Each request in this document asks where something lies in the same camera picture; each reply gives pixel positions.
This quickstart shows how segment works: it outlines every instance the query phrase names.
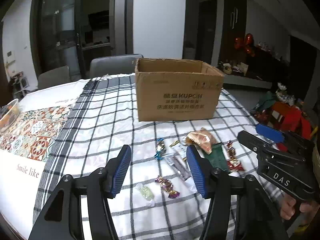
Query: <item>green candy wrapper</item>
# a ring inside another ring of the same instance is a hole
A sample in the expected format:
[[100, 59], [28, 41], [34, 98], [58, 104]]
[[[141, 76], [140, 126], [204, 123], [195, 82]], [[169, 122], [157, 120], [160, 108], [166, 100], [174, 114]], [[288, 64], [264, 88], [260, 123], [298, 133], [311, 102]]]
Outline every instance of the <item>green candy wrapper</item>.
[[229, 172], [228, 164], [224, 157], [222, 146], [223, 143], [215, 143], [211, 145], [211, 154], [206, 154], [204, 150], [202, 150], [202, 152], [204, 153], [204, 157], [209, 160], [212, 167], [220, 168], [223, 171]]

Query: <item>door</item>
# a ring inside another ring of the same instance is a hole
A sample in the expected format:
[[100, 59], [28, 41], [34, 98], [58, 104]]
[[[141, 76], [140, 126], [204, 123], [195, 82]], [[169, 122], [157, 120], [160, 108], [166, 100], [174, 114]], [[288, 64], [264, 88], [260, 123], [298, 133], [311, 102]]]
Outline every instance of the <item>door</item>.
[[71, 81], [85, 78], [79, 24], [80, 0], [40, 0], [39, 50], [43, 72], [69, 66]]
[[217, 0], [208, 0], [199, 5], [196, 59], [211, 64], [217, 18]]
[[246, 22], [247, 0], [224, 0], [220, 61], [226, 63], [237, 59], [235, 39], [244, 39]]
[[[3, 22], [0, 22], [0, 37], [2, 37]], [[13, 98], [9, 91], [7, 75], [5, 73], [3, 54], [2, 54], [2, 39], [0, 40], [0, 107], [5, 106]]]

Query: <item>screw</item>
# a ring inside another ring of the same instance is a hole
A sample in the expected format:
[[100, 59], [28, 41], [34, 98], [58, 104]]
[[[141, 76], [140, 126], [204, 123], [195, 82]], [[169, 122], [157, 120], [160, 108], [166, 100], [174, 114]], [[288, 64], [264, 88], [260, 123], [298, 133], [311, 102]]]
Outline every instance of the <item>screw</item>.
[[219, 174], [219, 173], [220, 173], [220, 169], [214, 168], [214, 169], [213, 169], [213, 173], [214, 173], [214, 174]]
[[65, 182], [69, 181], [69, 175], [64, 175], [63, 176], [63, 181], [65, 181]]
[[253, 176], [253, 175], [248, 175], [248, 180], [254, 181], [255, 179], [256, 179], [255, 176]]

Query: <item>chair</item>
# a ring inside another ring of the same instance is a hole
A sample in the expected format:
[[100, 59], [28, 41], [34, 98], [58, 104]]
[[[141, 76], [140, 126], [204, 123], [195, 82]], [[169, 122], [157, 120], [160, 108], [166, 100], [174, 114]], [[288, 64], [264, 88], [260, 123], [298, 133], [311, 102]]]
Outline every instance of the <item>chair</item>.
[[128, 54], [95, 58], [90, 63], [90, 78], [104, 75], [131, 74], [134, 72], [136, 60], [143, 58], [141, 54]]
[[58, 67], [38, 76], [38, 89], [70, 83], [69, 66]]

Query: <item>human hand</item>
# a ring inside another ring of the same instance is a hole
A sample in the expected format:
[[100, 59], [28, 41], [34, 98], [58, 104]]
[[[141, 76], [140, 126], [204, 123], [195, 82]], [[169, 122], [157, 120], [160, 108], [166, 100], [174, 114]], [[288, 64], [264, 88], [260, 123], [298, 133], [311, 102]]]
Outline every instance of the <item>human hand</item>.
[[[297, 201], [288, 195], [287, 193], [284, 194], [284, 198], [282, 200], [282, 205], [281, 205], [281, 211], [280, 211], [280, 216], [283, 219], [290, 220], [291, 217], [295, 213], [294, 205]], [[308, 224], [311, 222], [311, 220], [314, 218], [316, 215], [317, 211], [319, 209], [319, 204], [316, 201], [311, 201], [309, 203], [302, 203], [300, 205], [300, 212], [305, 213], [305, 219], [303, 220], [303, 224]]]

